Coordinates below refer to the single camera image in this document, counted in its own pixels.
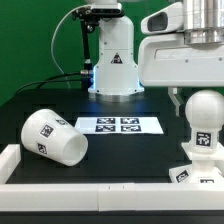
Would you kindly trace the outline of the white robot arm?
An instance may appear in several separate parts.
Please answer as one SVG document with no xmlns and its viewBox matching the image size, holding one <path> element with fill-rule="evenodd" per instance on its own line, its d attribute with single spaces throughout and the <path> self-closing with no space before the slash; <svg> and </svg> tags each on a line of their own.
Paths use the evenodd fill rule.
<svg viewBox="0 0 224 224">
<path fill-rule="evenodd" d="M 166 87 L 224 86 L 224 0 L 180 0 L 141 21 L 133 58 L 134 27 L 122 4 L 136 0 L 86 0 L 100 18 L 99 61 L 89 89 L 106 100 Z"/>
</svg>

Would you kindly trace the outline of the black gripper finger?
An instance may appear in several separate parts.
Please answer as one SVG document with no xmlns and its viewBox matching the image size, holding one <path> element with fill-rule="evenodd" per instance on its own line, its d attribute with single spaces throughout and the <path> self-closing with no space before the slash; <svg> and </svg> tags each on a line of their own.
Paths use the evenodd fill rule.
<svg viewBox="0 0 224 224">
<path fill-rule="evenodd" d="M 169 87 L 168 95 L 175 106 L 175 114 L 177 116 L 181 115 L 181 108 L 184 104 L 183 99 L 181 97 L 182 89 L 180 87 Z"/>
</svg>

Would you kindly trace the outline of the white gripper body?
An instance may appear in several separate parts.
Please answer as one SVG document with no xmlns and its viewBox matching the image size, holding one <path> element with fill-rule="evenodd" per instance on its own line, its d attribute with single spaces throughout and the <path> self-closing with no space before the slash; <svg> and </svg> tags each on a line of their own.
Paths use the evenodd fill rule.
<svg viewBox="0 0 224 224">
<path fill-rule="evenodd" d="M 145 87 L 224 86 L 224 43 L 186 45 L 181 33 L 146 37 L 138 53 Z"/>
</svg>

